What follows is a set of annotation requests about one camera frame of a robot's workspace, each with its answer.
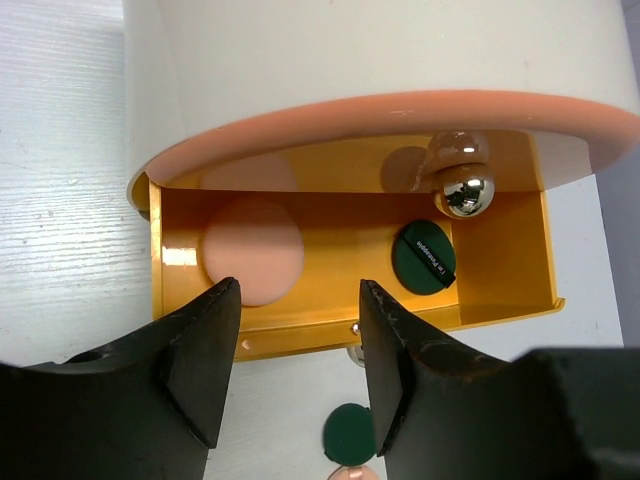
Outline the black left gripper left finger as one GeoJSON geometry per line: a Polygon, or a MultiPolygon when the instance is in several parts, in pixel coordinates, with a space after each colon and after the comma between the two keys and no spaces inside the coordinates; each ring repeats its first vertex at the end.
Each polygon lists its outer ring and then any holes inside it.
{"type": "Polygon", "coordinates": [[[5,479],[200,479],[217,445],[241,319],[227,278],[68,361],[1,367],[5,479]]]}

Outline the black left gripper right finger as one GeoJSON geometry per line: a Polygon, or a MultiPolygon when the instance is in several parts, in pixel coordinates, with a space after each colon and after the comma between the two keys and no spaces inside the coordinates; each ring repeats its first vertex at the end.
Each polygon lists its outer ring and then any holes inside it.
{"type": "Polygon", "coordinates": [[[359,326],[376,449],[391,479],[635,479],[639,353],[534,349],[507,362],[372,280],[359,326]]]}

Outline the peach puff with ribbon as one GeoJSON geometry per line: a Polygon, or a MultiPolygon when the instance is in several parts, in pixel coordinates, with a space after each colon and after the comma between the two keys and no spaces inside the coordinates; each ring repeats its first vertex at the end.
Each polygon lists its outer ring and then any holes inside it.
{"type": "Polygon", "coordinates": [[[327,480],[380,480],[380,476],[367,466],[342,466],[332,472],[327,480]]]}

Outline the green round compact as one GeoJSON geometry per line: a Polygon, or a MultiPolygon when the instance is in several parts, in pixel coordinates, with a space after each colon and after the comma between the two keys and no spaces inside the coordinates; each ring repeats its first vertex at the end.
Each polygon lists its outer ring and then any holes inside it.
{"type": "Polygon", "coordinates": [[[451,241],[436,223],[418,219],[402,227],[391,251],[394,273],[416,295],[433,295],[456,281],[456,255],[451,241]]]}

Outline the peach powder puff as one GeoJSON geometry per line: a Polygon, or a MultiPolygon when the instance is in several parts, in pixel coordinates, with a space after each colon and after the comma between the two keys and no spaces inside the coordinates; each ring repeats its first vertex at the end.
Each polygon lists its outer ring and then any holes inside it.
{"type": "Polygon", "coordinates": [[[201,257],[211,281],[235,278],[242,304],[259,307],[294,287],[303,271],[304,244],[282,205],[249,197],[216,212],[204,231],[201,257]]]}

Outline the yellow drawer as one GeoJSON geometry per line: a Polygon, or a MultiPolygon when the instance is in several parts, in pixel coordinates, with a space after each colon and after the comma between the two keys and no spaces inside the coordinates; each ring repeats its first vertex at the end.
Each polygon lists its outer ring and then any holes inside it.
{"type": "Polygon", "coordinates": [[[554,313],[547,205],[531,133],[435,132],[339,140],[213,162],[149,187],[152,311],[161,317],[214,283],[201,257],[216,212],[244,198],[282,205],[301,231],[303,271],[264,306],[242,304],[239,361],[349,347],[359,340],[359,286],[379,283],[443,330],[554,313]],[[436,223],[456,255],[456,281],[416,295],[397,279],[398,231],[436,223]]]}

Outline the orange top drawer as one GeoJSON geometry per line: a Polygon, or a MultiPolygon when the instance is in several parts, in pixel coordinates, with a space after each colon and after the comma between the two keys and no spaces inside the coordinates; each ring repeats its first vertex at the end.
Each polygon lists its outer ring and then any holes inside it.
{"type": "Polygon", "coordinates": [[[131,205],[149,208],[148,183],[269,150],[339,140],[444,131],[549,132],[579,138],[594,172],[639,143],[639,116],[590,100],[538,93],[435,90],[344,98],[276,110],[214,126],[161,151],[127,186],[131,205]]]}

